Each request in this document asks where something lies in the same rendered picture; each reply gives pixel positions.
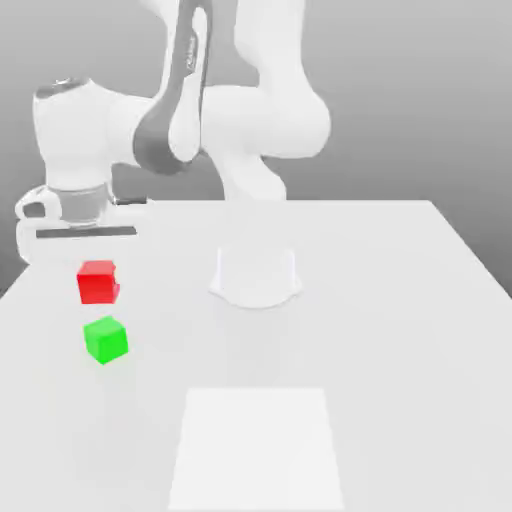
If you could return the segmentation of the small green cube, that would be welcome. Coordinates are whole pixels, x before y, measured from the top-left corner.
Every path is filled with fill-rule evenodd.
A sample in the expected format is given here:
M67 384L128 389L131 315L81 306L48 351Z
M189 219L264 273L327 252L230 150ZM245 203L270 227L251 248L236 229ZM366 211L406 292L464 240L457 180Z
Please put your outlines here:
M86 324L83 333L87 352L102 365L129 351L126 329L112 316Z

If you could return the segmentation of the small red cube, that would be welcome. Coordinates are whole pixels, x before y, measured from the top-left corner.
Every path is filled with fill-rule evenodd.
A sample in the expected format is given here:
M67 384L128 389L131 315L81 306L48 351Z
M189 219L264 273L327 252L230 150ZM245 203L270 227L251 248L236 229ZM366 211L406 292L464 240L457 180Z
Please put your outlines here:
M77 284L83 304L113 304L120 285L115 277L116 265L111 260L85 261L78 273Z

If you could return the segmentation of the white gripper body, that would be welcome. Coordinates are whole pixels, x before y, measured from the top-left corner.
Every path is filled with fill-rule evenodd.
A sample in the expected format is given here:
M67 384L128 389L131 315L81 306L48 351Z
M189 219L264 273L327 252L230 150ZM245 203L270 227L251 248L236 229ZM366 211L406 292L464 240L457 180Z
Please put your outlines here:
M29 218L18 221L16 242L29 265L115 260L138 249L138 231L130 225L71 228Z

